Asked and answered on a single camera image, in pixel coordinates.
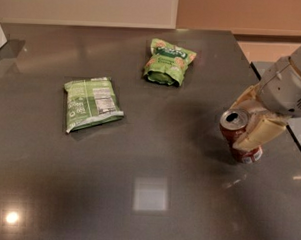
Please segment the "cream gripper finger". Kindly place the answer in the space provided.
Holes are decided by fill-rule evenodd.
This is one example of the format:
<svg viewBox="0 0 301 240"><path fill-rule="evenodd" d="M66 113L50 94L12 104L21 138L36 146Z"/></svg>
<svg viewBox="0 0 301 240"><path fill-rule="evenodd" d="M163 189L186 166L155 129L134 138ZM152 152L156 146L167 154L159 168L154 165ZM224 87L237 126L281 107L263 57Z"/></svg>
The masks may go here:
<svg viewBox="0 0 301 240"><path fill-rule="evenodd" d="M283 118L252 115L246 129L232 145L236 150L251 151L278 137L286 129Z"/></svg>
<svg viewBox="0 0 301 240"><path fill-rule="evenodd" d="M243 109L249 113L265 113L267 109L262 105L258 97L259 85L249 86L240 97L231 105L232 109Z"/></svg>

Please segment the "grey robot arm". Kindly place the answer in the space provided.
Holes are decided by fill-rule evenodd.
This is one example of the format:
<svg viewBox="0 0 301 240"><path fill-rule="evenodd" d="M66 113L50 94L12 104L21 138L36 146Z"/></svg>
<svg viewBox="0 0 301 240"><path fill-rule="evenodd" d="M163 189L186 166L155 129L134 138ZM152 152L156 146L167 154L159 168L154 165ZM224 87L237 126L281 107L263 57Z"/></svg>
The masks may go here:
<svg viewBox="0 0 301 240"><path fill-rule="evenodd" d="M231 108L249 113L244 133L233 144L242 151L266 144L285 131L291 118L301 118L301 46L271 65Z"/></svg>

